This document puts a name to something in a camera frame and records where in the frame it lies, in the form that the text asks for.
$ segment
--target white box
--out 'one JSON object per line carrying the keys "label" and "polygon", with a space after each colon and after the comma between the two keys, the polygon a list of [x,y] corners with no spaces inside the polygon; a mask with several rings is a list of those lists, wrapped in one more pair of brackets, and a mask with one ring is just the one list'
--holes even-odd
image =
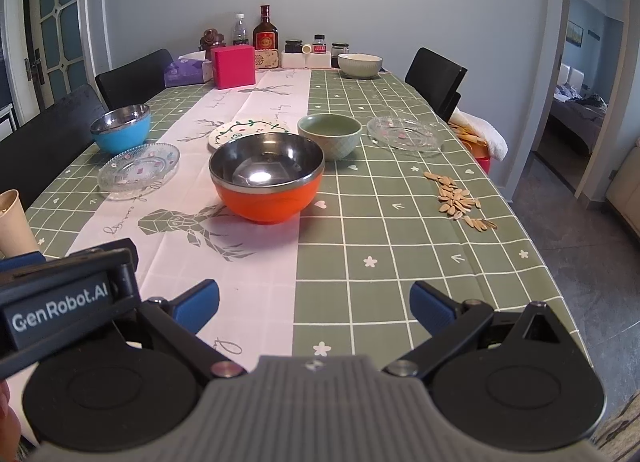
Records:
{"label": "white box", "polygon": [[331,52],[307,54],[306,68],[331,68]]}
{"label": "white box", "polygon": [[280,53],[280,66],[282,68],[305,68],[305,55],[301,52],[284,52]]}

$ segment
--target red label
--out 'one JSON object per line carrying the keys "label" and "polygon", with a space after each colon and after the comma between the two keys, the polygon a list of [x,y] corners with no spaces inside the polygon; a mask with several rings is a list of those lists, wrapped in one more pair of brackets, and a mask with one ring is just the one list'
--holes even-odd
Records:
{"label": "red label", "polygon": [[271,33],[271,32],[257,33],[257,35],[255,35],[255,48],[258,50],[275,49],[276,33]]}

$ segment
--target chair backrest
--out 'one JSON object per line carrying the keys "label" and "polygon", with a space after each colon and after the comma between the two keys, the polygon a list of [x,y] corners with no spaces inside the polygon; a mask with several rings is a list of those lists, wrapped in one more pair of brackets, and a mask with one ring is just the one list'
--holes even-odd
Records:
{"label": "chair backrest", "polygon": [[164,90],[164,69],[174,59],[166,49],[95,77],[109,110],[146,103]]}
{"label": "chair backrest", "polygon": [[420,48],[404,79],[414,87],[420,96],[433,108],[433,111],[445,121],[452,96],[465,77],[466,68],[458,65],[429,49]]}
{"label": "chair backrest", "polygon": [[93,141],[89,126],[106,112],[82,85],[0,141],[0,193],[20,192],[26,209]]}
{"label": "chair backrest", "polygon": [[449,99],[447,104],[440,109],[440,114],[438,116],[444,121],[448,122],[451,119],[451,115],[453,110],[458,106],[458,102],[460,101],[460,94],[458,92],[454,92],[453,96]]}

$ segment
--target pink box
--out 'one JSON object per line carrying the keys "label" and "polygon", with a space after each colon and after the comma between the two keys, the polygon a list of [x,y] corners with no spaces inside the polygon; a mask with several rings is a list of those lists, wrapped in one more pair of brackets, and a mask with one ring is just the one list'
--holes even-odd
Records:
{"label": "pink box", "polygon": [[213,78],[219,89],[255,84],[254,47],[211,49]]}

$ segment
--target purple tissue box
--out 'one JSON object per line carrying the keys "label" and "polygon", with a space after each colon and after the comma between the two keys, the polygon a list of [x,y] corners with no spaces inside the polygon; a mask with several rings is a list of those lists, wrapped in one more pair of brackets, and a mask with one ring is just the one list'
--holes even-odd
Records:
{"label": "purple tissue box", "polygon": [[209,60],[180,58],[164,69],[164,86],[179,87],[207,83],[213,78]]}

